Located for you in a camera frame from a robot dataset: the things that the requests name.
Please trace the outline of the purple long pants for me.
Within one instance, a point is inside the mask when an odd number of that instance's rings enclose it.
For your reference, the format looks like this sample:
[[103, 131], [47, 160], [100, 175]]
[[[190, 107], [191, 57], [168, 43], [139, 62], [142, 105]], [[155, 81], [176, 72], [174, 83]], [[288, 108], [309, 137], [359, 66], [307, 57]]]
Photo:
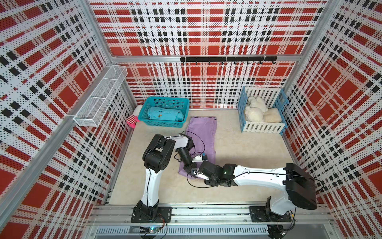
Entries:
[[195, 153], [191, 152], [192, 158], [199, 154], [205, 154], [207, 157], [208, 166], [212, 168], [216, 166], [216, 157], [214, 150], [215, 133], [217, 129], [216, 117], [200, 117], [191, 116], [186, 134], [193, 139], [190, 150], [195, 146]]

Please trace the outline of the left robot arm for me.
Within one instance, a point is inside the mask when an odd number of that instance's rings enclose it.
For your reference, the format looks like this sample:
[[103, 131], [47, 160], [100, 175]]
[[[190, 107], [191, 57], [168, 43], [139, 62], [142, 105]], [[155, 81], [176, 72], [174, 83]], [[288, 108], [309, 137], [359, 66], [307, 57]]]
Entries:
[[192, 137], [182, 133], [168, 137], [156, 134], [152, 138], [142, 157], [146, 168], [146, 181], [144, 194], [137, 203], [137, 208], [147, 217], [154, 218], [157, 215], [160, 180], [163, 171], [169, 165], [173, 151], [180, 156], [180, 162], [189, 175], [197, 168], [189, 153], [193, 147]]

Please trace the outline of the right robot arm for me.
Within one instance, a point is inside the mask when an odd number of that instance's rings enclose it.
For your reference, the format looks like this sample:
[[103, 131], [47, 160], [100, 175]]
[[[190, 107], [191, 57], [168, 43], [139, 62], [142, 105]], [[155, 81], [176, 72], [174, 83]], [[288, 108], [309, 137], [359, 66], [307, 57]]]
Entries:
[[276, 215], [301, 208], [316, 210], [315, 179], [294, 163], [273, 169], [250, 168], [237, 164], [223, 167], [203, 162], [198, 169], [189, 173], [194, 178], [202, 178], [210, 187], [261, 186], [279, 190], [278, 196], [271, 196], [266, 203], [266, 211]]

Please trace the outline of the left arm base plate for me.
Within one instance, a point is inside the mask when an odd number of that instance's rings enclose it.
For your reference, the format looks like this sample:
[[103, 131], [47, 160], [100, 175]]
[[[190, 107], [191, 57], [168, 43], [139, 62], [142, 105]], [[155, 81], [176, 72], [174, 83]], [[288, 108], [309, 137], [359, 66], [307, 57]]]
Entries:
[[135, 206], [131, 216], [131, 223], [165, 223], [171, 222], [172, 207], [157, 207], [156, 209], [139, 208]]

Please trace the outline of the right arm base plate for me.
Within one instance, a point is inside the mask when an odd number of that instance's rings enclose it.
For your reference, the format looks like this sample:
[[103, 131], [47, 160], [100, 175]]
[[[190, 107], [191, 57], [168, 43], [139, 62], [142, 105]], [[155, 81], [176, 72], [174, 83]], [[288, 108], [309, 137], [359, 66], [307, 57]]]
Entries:
[[252, 222], [291, 222], [291, 216], [289, 213], [284, 215], [278, 215], [270, 211], [270, 209], [265, 206], [250, 206], [249, 207], [250, 217]]

